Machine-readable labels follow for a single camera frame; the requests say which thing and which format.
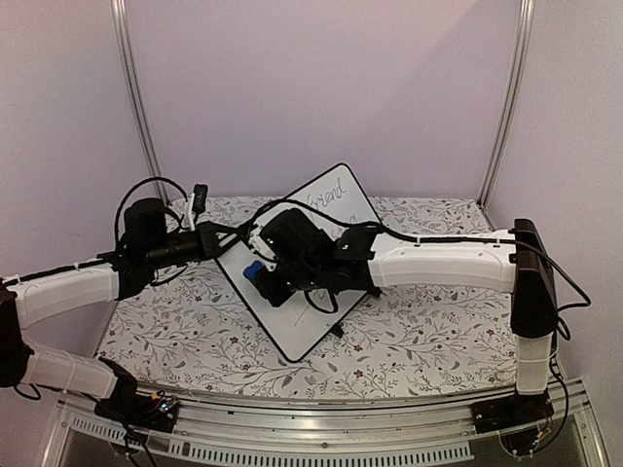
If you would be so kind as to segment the blue whiteboard eraser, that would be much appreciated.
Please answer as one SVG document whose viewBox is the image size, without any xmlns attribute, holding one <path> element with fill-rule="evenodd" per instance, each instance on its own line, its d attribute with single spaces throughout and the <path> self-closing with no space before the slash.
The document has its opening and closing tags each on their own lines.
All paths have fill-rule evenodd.
<svg viewBox="0 0 623 467">
<path fill-rule="evenodd" d="M 262 270 L 263 267 L 264 265 L 262 262 L 254 261 L 251 265 L 244 269 L 243 275 L 247 280 L 253 282 L 256 280 L 257 274 Z"/>
</svg>

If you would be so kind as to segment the white whiteboard black frame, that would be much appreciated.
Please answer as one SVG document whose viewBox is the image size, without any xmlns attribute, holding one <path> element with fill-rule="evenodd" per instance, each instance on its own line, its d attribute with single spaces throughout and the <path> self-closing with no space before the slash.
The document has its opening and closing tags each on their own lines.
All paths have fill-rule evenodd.
<svg viewBox="0 0 623 467">
<path fill-rule="evenodd" d="M 269 201 L 216 263 L 289 363 L 302 361 L 368 293 L 371 239 L 380 220 L 350 167 L 339 163 L 286 198 Z"/>
</svg>

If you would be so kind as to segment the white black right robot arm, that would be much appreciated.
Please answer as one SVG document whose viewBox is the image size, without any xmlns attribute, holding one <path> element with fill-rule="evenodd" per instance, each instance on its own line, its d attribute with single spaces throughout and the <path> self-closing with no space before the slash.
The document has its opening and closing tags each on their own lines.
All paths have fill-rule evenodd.
<svg viewBox="0 0 623 467">
<path fill-rule="evenodd" d="M 516 343 L 516 393 L 503 415 L 523 424 L 541 406 L 558 323 L 551 261 L 530 221 L 509 231 L 439 237 L 396 233 L 373 222 L 347 227 L 332 239 L 298 209 L 256 228 L 248 239 L 258 259 L 245 279 L 272 306 L 294 293 L 320 289 L 335 301 L 345 291 L 376 295 L 398 285 L 485 288 L 511 296 Z"/>
</svg>

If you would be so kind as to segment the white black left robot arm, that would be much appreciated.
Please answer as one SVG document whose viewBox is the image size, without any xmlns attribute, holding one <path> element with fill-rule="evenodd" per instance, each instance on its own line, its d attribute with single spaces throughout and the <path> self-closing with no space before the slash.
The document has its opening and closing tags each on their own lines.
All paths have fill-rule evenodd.
<svg viewBox="0 0 623 467">
<path fill-rule="evenodd" d="M 204 207 L 190 200 L 184 217 L 158 198 L 134 202 L 117 217 L 125 230 L 113 251 L 96 259 L 1 283 L 1 385 L 41 385 L 105 400 L 124 422 L 145 412 L 137 381 L 105 358 L 85 358 L 26 340 L 30 326 L 67 311 L 108 304 L 158 285 L 157 273 L 219 258 L 238 240 L 239 228 L 199 221 Z"/>
</svg>

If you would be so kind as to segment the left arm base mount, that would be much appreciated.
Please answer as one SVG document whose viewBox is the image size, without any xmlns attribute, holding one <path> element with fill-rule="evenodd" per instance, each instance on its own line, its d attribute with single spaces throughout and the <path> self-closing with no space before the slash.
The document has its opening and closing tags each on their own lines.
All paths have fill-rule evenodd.
<svg viewBox="0 0 623 467">
<path fill-rule="evenodd" d="M 137 392 L 137 380 L 119 364 L 100 357 L 117 378 L 111 396 L 95 403 L 94 413 L 130 427 L 171 433 L 179 414 L 179 398 L 162 390 L 151 395 Z"/>
</svg>

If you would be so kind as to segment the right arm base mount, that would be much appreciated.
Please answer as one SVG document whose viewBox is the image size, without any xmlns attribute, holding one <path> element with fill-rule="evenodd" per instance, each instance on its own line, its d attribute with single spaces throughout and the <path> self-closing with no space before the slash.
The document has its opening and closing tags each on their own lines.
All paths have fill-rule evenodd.
<svg viewBox="0 0 623 467">
<path fill-rule="evenodd" d="M 502 448 L 515 457 L 535 454 L 552 424 L 548 390 L 538 395 L 513 394 L 470 406 L 477 434 L 497 432 Z"/>
</svg>

